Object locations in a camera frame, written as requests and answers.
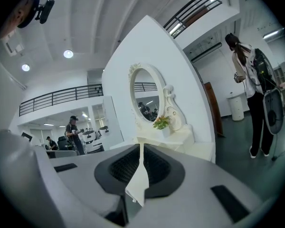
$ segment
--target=small plant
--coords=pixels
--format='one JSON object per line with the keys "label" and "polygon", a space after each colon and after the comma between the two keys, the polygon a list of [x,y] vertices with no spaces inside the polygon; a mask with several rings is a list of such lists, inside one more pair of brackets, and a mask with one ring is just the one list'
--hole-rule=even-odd
{"label": "small plant", "polygon": [[153,123],[153,128],[157,128],[159,130],[164,129],[166,127],[168,127],[169,125],[169,120],[170,118],[164,117],[164,116],[160,116],[159,118],[156,119],[156,121]]}

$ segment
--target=black cap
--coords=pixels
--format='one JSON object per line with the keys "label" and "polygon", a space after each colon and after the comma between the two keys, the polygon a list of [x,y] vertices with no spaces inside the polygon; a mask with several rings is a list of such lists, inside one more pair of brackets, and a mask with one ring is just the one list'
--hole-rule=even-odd
{"label": "black cap", "polygon": [[39,1],[40,0],[34,0],[33,1],[33,5],[32,5],[32,8],[31,8],[30,12],[28,13],[28,15],[25,18],[25,20],[21,24],[18,25],[18,28],[26,27],[33,20],[36,12],[38,10]]}
{"label": "black cap", "polygon": [[76,120],[76,121],[78,121],[78,118],[77,118],[76,116],[71,116],[71,117],[70,117],[70,120]]}

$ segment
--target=black metal railing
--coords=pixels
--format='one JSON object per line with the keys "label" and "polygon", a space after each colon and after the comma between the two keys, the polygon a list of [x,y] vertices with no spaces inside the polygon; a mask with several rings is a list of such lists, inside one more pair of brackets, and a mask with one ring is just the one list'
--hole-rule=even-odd
{"label": "black metal railing", "polygon": [[173,38],[176,38],[192,23],[220,4],[222,4],[221,0],[191,0],[163,27]]}
{"label": "black metal railing", "polygon": [[[134,91],[155,91],[155,83],[135,83]],[[19,116],[40,110],[42,108],[57,105],[60,103],[74,101],[89,97],[103,96],[102,84],[73,87],[54,91],[45,95],[38,96],[31,100],[22,102],[19,107]]]}

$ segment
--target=long dark hair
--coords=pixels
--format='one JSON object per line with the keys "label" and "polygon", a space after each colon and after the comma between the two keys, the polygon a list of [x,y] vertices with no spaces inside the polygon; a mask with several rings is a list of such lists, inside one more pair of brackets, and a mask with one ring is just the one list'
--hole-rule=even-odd
{"label": "long dark hair", "polygon": [[250,50],[248,48],[242,47],[240,45],[241,42],[239,41],[239,39],[232,33],[226,35],[225,41],[227,42],[230,48],[234,48],[234,51],[237,54],[239,61],[244,66],[246,64],[246,56],[244,54],[244,51],[250,52]]}

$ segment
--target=oval mirror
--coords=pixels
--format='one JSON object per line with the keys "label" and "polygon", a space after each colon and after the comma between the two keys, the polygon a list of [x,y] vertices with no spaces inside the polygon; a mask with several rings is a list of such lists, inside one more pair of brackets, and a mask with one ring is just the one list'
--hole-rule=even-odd
{"label": "oval mirror", "polygon": [[158,115],[160,101],[156,83],[149,72],[139,69],[134,83],[137,107],[145,120],[154,122]]}

